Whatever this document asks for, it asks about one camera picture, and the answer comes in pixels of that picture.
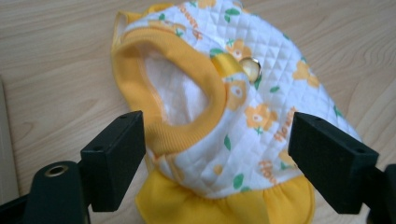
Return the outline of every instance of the white quilted fabric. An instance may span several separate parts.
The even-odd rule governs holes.
[[[268,189],[301,175],[286,153],[295,111],[326,119],[359,139],[289,38],[239,2],[190,1],[148,14],[124,33],[158,24],[207,57],[229,52],[236,60],[258,59],[262,67],[255,83],[243,73],[223,79],[231,93],[227,108],[216,128],[196,145],[171,159],[154,159],[148,150],[160,170],[180,185],[206,198],[221,198]],[[175,125],[191,122],[207,106],[205,95],[188,74],[153,55],[145,56],[146,68],[166,108],[166,120]],[[233,105],[238,99],[241,105]]]

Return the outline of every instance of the wood grain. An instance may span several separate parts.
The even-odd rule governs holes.
[[[0,76],[5,85],[20,193],[34,173],[79,151],[128,111],[112,77],[109,49],[118,10],[149,1],[0,0]],[[296,43],[363,142],[396,162],[396,2],[246,0],[245,7]],[[119,211],[93,223],[142,223],[134,196],[141,166]],[[338,216],[318,195],[314,223],[364,223]]]

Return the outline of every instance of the metal eyelet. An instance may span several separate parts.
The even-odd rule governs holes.
[[[262,75],[262,66],[255,58],[243,58],[239,64],[244,68],[250,83],[254,83]]]

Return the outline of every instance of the wooden table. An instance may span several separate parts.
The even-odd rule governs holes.
[[[79,151],[128,112],[113,80],[110,43],[118,10],[158,1],[0,1],[0,76],[4,82],[20,194],[34,173]],[[289,35],[363,142],[396,162],[396,2],[246,0],[245,7]],[[119,211],[93,223],[142,223],[134,196],[141,165]],[[338,216],[318,196],[314,223],[364,223]]]

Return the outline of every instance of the dog dress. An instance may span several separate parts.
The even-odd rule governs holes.
[[[147,223],[310,223],[314,189],[288,155],[294,112],[359,139],[291,40],[238,1],[120,12],[111,57],[144,115]]]

